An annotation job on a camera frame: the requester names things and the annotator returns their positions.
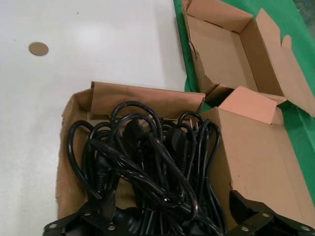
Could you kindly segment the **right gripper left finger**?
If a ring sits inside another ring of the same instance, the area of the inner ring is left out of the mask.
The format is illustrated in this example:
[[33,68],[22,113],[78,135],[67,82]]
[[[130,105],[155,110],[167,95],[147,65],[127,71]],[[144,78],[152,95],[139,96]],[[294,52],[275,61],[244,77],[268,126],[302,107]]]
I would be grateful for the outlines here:
[[115,194],[87,201],[77,212],[44,227],[44,236],[113,236],[112,218],[116,210]]

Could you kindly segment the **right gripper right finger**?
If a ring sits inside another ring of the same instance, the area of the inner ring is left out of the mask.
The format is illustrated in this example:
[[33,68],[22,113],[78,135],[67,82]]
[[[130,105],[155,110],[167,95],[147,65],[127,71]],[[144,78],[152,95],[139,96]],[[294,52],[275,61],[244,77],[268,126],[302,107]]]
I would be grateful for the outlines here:
[[238,191],[229,193],[229,208],[237,226],[229,236],[313,236],[314,228],[281,216],[262,202],[245,199]]

